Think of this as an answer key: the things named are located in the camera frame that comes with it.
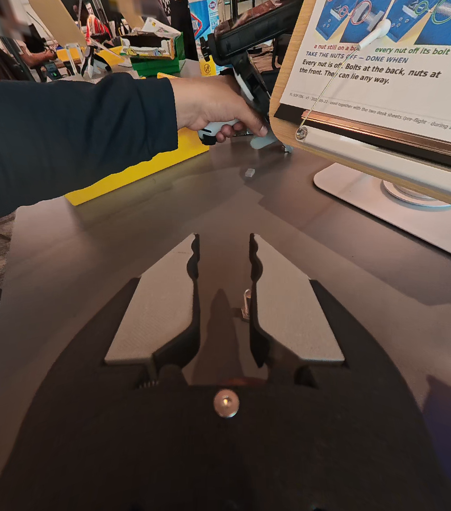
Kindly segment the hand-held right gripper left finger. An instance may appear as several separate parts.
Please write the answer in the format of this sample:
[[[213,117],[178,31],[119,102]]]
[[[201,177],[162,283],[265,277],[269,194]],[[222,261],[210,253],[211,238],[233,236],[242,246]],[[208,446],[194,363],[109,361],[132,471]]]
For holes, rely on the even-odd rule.
[[[140,364],[157,378],[165,365],[184,368],[196,356],[199,249],[199,235],[192,233],[142,273],[105,364]]]

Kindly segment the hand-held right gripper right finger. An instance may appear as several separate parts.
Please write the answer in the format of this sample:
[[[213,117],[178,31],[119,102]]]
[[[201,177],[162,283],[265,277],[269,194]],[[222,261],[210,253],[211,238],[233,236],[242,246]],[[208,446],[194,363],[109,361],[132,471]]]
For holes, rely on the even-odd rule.
[[[249,347],[257,367],[294,381],[304,367],[343,365],[345,355],[308,275],[256,233],[249,237],[249,260]]]

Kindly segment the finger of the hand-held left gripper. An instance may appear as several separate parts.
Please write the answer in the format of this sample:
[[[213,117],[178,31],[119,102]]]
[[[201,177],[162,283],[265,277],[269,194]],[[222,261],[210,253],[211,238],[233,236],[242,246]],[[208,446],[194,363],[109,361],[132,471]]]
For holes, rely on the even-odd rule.
[[[274,133],[267,133],[265,136],[253,136],[250,140],[250,147],[254,150],[261,150],[268,145],[278,142]]]

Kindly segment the person's left forearm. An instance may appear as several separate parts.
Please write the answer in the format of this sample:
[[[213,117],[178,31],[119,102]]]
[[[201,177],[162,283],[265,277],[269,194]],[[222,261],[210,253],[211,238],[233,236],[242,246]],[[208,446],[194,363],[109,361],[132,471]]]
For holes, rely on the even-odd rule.
[[[0,81],[0,218],[177,148],[168,79]]]

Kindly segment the person's left hand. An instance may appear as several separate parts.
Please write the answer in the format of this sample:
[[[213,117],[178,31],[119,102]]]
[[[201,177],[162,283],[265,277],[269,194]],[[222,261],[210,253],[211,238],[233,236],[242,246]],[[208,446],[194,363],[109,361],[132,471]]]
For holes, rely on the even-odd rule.
[[[232,76],[207,78],[177,78],[170,81],[176,105],[178,129],[199,131],[210,123],[233,119],[235,125],[223,125],[216,134],[218,143],[232,138],[236,131],[248,129],[258,137],[268,134],[260,113],[242,97],[241,89]]]

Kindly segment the blue white wipes canister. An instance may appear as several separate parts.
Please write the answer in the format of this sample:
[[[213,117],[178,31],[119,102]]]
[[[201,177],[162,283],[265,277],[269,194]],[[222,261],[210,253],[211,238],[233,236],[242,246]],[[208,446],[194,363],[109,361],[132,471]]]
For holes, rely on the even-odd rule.
[[[227,19],[224,1],[189,1],[189,9],[201,74],[205,77],[216,76],[224,67],[217,66],[212,57],[205,61],[201,38],[207,40],[220,23]]]

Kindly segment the open cardboard box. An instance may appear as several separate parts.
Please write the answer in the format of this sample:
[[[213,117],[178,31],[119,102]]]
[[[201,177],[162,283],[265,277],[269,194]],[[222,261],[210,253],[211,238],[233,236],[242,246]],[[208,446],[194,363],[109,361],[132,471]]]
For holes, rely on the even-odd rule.
[[[148,17],[142,29],[121,37],[122,56],[145,60],[185,60],[183,33]]]

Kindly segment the wooden document stand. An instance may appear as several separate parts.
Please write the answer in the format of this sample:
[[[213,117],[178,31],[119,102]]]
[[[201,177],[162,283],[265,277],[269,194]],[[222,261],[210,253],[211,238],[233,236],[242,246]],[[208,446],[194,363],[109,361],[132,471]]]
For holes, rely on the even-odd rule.
[[[302,5],[274,86],[269,109],[274,134],[286,145],[333,163],[331,170],[320,171],[314,179],[314,184],[320,190],[451,254],[450,168],[428,164],[313,127],[307,127],[306,137],[299,140],[296,137],[298,125],[275,116],[314,5],[315,1],[304,1]],[[432,208],[430,200],[424,201],[424,205],[408,203],[391,194],[382,202],[377,199],[377,195],[369,195],[371,189],[362,184],[360,173],[379,180],[380,193],[386,192],[383,182],[389,182],[392,187],[398,185],[413,190],[414,194],[429,196],[435,201],[448,204],[449,208]]]

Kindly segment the yellow plastic bin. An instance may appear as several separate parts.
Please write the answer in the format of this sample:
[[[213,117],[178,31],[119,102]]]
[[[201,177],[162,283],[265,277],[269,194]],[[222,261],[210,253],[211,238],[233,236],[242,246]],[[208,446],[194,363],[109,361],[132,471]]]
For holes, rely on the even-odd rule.
[[[142,178],[151,176],[165,170],[175,164],[185,162],[193,157],[209,151],[209,146],[204,145],[197,132],[183,128],[178,131],[178,149],[156,155],[150,161],[142,162],[128,167],[121,173],[112,174],[95,184],[70,192],[65,198],[73,205],[78,206],[97,197],[106,195]]]

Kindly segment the printed instruction sheet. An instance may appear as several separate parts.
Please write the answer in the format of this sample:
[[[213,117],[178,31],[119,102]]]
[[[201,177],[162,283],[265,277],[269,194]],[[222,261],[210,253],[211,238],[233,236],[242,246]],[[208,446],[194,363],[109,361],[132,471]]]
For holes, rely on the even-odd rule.
[[[451,1],[315,1],[280,104],[451,152]]]

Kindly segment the clear acrylic stand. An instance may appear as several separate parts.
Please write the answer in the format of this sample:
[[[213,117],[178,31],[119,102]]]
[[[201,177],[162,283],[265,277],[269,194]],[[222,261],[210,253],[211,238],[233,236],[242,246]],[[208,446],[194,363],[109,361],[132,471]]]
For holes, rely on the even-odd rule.
[[[82,77],[81,71],[77,68],[76,60],[73,58],[74,54],[77,54],[77,60],[79,60],[80,64],[82,64],[83,53],[81,46],[78,43],[68,43],[64,46],[64,50],[67,53],[74,75]]]

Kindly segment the black office chair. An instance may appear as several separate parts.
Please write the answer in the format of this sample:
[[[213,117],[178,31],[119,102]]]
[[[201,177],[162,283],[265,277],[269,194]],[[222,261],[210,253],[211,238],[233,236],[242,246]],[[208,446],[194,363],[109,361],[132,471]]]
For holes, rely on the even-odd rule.
[[[0,48],[0,81],[35,82],[31,71],[25,70],[17,60]]]

